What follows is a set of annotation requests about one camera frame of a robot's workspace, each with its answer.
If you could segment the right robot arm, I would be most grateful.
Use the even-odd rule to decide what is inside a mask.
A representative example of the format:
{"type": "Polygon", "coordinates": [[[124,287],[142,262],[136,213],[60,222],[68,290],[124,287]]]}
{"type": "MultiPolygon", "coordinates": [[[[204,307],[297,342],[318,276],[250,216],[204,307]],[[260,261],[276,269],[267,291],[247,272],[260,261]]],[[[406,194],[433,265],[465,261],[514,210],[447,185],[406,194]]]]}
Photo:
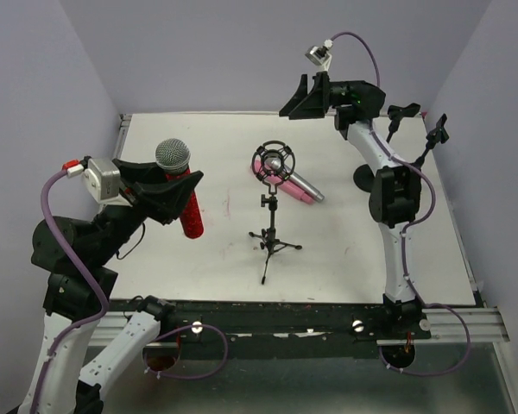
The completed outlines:
{"type": "Polygon", "coordinates": [[[376,132],[374,119],[379,117],[385,97],[380,87],[363,80],[331,81],[323,71],[313,76],[309,86],[303,74],[279,116],[322,119],[328,110],[336,110],[335,129],[363,156],[374,175],[368,207],[382,236],[386,271],[383,305],[392,322],[404,323],[418,320],[422,314],[407,263],[412,239],[408,231],[420,209],[421,176],[376,132]]]}

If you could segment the red glitter microphone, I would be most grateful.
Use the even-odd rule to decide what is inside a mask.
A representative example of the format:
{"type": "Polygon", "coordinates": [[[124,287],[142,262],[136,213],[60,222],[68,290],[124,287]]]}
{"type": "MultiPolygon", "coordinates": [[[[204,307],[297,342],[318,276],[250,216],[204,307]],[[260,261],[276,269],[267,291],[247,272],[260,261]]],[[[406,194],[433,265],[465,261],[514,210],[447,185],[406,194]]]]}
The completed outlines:
{"type": "MultiPolygon", "coordinates": [[[[178,179],[190,174],[191,153],[187,145],[178,139],[166,139],[155,149],[156,164],[163,169],[169,179],[178,179]]],[[[193,192],[180,216],[184,234],[189,239],[200,238],[204,234],[204,225],[198,199],[193,192]]]]}

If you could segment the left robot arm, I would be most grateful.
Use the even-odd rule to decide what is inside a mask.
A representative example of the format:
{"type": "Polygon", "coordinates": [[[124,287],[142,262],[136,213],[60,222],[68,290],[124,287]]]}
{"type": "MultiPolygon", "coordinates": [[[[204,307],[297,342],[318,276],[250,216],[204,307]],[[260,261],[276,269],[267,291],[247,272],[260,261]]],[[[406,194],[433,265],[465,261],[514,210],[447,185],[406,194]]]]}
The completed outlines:
{"type": "Polygon", "coordinates": [[[105,162],[99,182],[109,192],[90,221],[55,216],[53,185],[91,171],[94,158],[64,164],[41,190],[42,221],[32,238],[31,262],[49,272],[43,301],[44,334],[35,373],[19,406],[21,413],[73,413],[92,333],[109,309],[117,273],[107,262],[148,219],[161,225],[181,217],[204,174],[170,179],[155,163],[105,162]]]}

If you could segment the black tripod microphone stand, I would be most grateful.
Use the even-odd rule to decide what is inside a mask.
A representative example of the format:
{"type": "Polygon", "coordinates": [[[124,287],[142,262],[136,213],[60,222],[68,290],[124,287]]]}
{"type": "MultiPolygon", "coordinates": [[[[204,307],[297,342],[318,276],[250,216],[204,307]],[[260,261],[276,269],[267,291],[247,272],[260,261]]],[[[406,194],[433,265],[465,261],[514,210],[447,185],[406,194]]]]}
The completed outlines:
{"type": "Polygon", "coordinates": [[[295,168],[295,155],[289,145],[282,141],[265,141],[252,155],[251,169],[256,179],[268,187],[268,193],[261,196],[261,207],[269,211],[269,226],[257,234],[248,233],[250,238],[258,239],[261,250],[267,252],[261,278],[261,285],[267,280],[268,264],[271,257],[285,248],[301,250],[300,244],[281,241],[277,237],[275,215],[278,210],[278,188],[289,181],[295,168]]]}

